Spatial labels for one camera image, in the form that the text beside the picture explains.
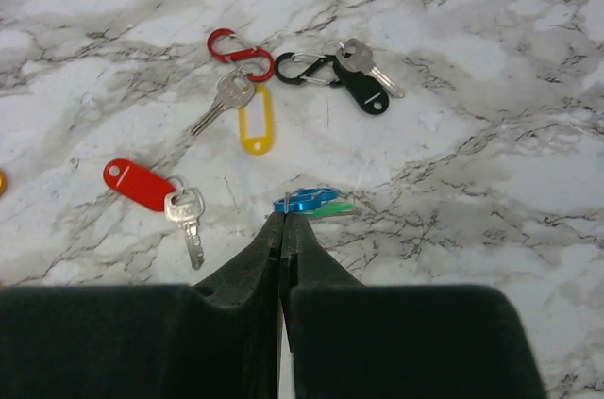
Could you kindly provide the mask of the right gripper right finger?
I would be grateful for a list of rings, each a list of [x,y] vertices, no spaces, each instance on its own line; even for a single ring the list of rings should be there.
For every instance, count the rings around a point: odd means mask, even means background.
[[[281,298],[299,398],[543,398],[520,317],[478,285],[366,286],[287,216]]]

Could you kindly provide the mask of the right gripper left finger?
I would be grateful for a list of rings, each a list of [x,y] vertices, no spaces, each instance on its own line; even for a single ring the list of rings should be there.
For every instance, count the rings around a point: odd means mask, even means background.
[[[5,287],[5,398],[274,398],[283,218],[194,285]]]

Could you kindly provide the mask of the green framed key tag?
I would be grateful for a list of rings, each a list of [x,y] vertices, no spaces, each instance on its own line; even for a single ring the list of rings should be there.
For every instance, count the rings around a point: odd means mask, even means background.
[[[303,212],[309,219],[325,219],[331,217],[359,215],[360,211],[353,203],[344,201],[329,201],[321,207]]]

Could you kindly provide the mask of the red key tag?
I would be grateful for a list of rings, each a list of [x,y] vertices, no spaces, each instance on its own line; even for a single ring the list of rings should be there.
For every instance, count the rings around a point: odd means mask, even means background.
[[[103,179],[112,190],[149,210],[162,212],[176,224],[184,232],[192,268],[202,267],[205,259],[199,218],[205,203],[199,189],[185,188],[178,179],[163,178],[127,158],[111,160],[104,168]]]

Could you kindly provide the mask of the blue S carabiner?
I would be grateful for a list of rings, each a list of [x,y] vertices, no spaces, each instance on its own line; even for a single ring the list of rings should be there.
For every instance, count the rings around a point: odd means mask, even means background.
[[[340,191],[335,188],[306,188],[286,192],[282,198],[273,202],[273,210],[283,214],[314,211],[324,204],[335,200]]]

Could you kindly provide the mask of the yellow key tag with key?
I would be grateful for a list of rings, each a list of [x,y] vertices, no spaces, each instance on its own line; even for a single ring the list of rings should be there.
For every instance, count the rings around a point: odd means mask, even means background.
[[[211,106],[190,128],[190,134],[198,136],[231,109],[238,113],[239,140],[245,153],[253,156],[268,153],[275,142],[272,95],[266,85],[253,83],[240,70],[218,80]]]

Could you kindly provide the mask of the black S carabiner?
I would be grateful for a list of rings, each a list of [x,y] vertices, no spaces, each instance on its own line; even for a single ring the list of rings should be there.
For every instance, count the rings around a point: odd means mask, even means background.
[[[287,62],[298,62],[301,58],[314,58],[314,62],[296,76],[286,76],[281,72],[281,67]],[[301,86],[312,83],[330,88],[340,88],[344,83],[338,77],[332,79],[314,77],[323,67],[332,65],[335,59],[336,57],[330,54],[285,52],[275,59],[275,76],[279,81],[288,85]]]

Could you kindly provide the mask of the red S carabiner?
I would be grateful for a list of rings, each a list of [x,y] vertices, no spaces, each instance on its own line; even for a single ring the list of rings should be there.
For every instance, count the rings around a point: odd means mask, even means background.
[[[238,41],[242,46],[239,50],[221,52],[217,48],[219,41],[224,39],[232,39]],[[258,45],[246,43],[241,36],[230,28],[218,28],[212,31],[207,38],[207,47],[210,54],[223,63],[236,63],[251,59],[265,59],[268,61],[268,66],[264,72],[259,75],[248,73],[247,77],[256,83],[265,82],[270,79],[275,72],[275,60],[273,56],[264,48]]]

